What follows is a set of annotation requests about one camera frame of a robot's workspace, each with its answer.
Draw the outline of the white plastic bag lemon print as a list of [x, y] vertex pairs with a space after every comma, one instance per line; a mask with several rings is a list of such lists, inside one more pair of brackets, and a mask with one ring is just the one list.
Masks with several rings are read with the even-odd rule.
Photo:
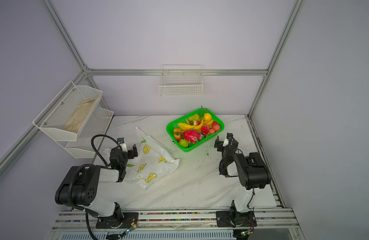
[[127, 161], [123, 181], [145, 190], [173, 173], [179, 167], [180, 159], [175, 159], [161, 143], [139, 128], [135, 133], [141, 139], [136, 144], [138, 156]]

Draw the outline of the fake pink dragon fruit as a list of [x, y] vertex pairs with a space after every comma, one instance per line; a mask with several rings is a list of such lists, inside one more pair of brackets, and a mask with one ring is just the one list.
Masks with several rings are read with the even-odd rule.
[[198, 143], [203, 138], [203, 135], [193, 129], [184, 131], [182, 136], [187, 142], [190, 142], [191, 144]]

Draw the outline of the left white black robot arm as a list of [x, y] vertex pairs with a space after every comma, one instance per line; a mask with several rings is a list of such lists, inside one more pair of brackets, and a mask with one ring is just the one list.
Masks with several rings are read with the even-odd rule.
[[85, 164], [73, 166], [55, 193], [58, 205], [84, 211], [97, 218], [96, 227], [129, 228], [136, 224], [138, 213], [123, 213], [118, 203], [97, 192], [100, 183], [121, 183], [126, 174], [127, 161], [138, 156], [136, 145], [123, 151], [121, 144], [110, 151], [110, 166]]

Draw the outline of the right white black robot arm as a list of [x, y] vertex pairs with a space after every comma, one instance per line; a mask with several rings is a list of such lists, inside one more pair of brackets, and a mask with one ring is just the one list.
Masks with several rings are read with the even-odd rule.
[[219, 174], [225, 178], [237, 177], [245, 191], [240, 193], [227, 211], [217, 211], [218, 227], [255, 227], [255, 200], [261, 190], [272, 181], [270, 171], [259, 153], [244, 155], [232, 133], [224, 141], [216, 139], [214, 148], [222, 153]]

